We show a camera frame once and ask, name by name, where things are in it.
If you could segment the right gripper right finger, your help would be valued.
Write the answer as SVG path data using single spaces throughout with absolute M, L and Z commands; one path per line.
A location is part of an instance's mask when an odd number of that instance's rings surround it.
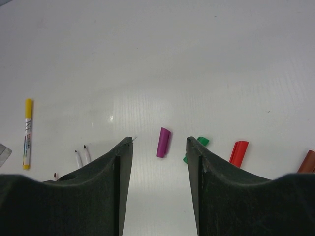
M 244 171 L 188 137 L 191 195 L 200 236 L 312 236 L 315 176 L 274 180 Z

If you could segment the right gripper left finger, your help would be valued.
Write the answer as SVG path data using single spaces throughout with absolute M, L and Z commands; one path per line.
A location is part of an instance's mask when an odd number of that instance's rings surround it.
M 133 141 L 53 181 L 0 177 L 3 236 L 120 236 L 123 233 Z

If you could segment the purple-end white marker pen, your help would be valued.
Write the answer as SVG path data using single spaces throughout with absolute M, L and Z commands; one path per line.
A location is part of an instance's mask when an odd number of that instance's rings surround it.
M 78 169 L 82 168 L 83 167 L 83 162 L 82 162 L 81 156 L 80 156 L 80 154 L 79 154 L 79 152 L 77 150 L 75 150 L 75 158 L 76 158 Z

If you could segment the red pen cap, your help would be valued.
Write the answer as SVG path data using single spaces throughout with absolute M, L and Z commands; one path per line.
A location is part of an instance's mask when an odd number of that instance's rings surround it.
M 248 141 L 236 141 L 229 162 L 234 166 L 240 168 L 248 146 L 249 146 Z

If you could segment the yellow-end white marker pen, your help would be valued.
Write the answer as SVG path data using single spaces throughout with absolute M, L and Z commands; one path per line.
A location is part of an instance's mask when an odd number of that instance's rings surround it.
M 30 168 L 31 160 L 31 138 L 32 138 L 32 118 L 25 119 L 25 137 L 24 137 L 24 149 L 23 149 L 23 170 Z

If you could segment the yellow pen cap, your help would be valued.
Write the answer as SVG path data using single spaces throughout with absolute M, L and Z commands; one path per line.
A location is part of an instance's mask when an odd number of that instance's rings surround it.
M 25 100 L 25 119 L 31 119 L 33 112 L 33 100 L 26 99 Z

